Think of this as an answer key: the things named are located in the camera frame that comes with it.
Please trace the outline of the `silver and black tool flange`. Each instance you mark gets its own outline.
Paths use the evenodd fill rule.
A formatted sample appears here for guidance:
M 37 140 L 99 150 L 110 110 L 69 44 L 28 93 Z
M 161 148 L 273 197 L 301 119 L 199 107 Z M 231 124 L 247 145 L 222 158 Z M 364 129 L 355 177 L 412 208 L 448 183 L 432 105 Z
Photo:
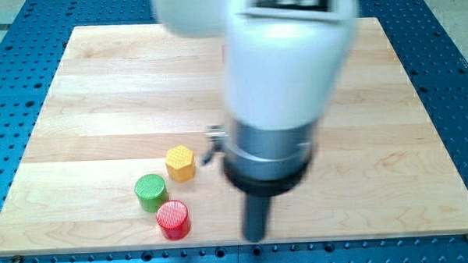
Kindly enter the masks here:
M 314 153 L 314 123 L 291 129 L 262 130 L 237 120 L 209 126 L 209 163 L 222 153 L 223 173 L 235 187 L 253 196 L 274 197 L 293 189 Z

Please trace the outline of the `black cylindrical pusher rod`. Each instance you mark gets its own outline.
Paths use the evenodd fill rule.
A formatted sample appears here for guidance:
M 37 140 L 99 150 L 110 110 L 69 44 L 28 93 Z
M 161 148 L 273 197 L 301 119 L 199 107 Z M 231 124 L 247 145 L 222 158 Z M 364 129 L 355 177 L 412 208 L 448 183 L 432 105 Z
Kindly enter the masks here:
M 258 243 L 265 237 L 270 200 L 269 197 L 245 196 L 242 231 L 244 238 L 251 243 Z

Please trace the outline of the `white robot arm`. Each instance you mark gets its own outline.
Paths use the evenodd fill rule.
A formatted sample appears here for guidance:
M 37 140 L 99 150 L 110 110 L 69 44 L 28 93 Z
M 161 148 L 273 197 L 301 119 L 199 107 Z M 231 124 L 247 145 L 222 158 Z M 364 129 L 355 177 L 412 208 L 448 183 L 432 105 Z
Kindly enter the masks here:
M 209 162 L 245 195 L 242 233 L 266 233 L 271 199 L 291 190 L 314 153 L 314 129 L 352 42 L 357 0 L 151 0 L 181 37 L 222 37 L 225 122 L 207 131 Z

